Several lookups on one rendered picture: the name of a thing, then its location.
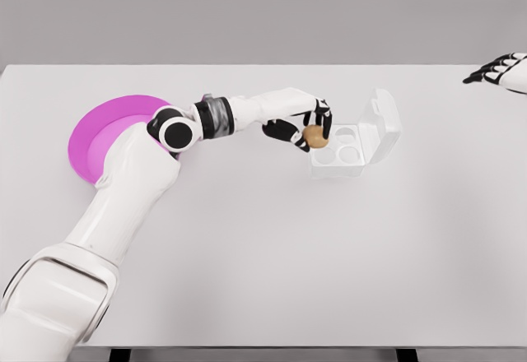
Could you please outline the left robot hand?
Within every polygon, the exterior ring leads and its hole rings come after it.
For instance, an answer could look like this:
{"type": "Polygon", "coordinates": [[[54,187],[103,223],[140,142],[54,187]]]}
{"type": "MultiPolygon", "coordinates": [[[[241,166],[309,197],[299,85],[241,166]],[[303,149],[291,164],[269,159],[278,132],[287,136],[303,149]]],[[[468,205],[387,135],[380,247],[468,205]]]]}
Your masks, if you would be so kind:
{"type": "Polygon", "coordinates": [[[329,138],[333,115],[326,100],[305,93],[296,88],[275,90],[255,96],[259,104],[258,120],[263,124],[265,136],[290,142],[304,152],[309,152],[311,145],[305,141],[298,127],[286,120],[286,117],[303,116],[303,124],[308,126],[310,118],[315,116],[315,125],[322,127],[322,136],[329,138]]]}

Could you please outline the clear plastic egg box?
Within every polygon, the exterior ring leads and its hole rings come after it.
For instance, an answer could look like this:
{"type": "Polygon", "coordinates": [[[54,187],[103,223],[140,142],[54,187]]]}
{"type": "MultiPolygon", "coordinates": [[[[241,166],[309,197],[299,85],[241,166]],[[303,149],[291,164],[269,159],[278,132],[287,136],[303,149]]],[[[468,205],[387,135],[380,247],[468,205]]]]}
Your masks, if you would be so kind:
{"type": "Polygon", "coordinates": [[[358,177],[368,165],[389,155],[402,130],[394,97],[377,88],[356,124],[334,124],[328,145],[310,151],[310,176],[358,177]]]}

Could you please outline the brown egg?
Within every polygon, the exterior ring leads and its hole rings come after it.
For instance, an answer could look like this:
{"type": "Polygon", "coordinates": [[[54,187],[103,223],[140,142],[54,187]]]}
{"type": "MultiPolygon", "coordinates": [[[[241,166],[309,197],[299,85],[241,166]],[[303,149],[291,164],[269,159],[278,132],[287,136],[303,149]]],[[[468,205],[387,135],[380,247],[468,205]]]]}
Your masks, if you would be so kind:
{"type": "Polygon", "coordinates": [[[324,129],[320,125],[311,124],[302,131],[306,144],[313,149],[324,148],[329,144],[329,139],[324,138],[324,129]]]}

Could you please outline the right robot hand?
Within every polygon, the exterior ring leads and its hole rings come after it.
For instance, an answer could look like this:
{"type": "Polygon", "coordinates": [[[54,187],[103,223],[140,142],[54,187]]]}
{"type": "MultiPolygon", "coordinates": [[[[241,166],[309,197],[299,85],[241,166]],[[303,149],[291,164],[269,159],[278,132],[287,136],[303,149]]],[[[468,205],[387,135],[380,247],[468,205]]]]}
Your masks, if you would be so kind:
{"type": "Polygon", "coordinates": [[[476,82],[487,82],[508,91],[527,95],[527,53],[503,54],[463,79],[466,85],[476,82]]]}

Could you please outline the pink round plate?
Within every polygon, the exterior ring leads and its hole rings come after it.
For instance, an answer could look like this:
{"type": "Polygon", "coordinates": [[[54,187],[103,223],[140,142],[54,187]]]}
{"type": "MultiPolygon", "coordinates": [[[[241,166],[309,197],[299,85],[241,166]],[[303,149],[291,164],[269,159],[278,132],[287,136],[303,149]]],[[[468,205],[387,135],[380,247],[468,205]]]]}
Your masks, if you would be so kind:
{"type": "Polygon", "coordinates": [[[98,189],[118,183],[168,188],[180,164],[147,131],[156,111],[168,104],[154,96],[126,95],[96,106],[70,136],[72,168],[98,189]]]}

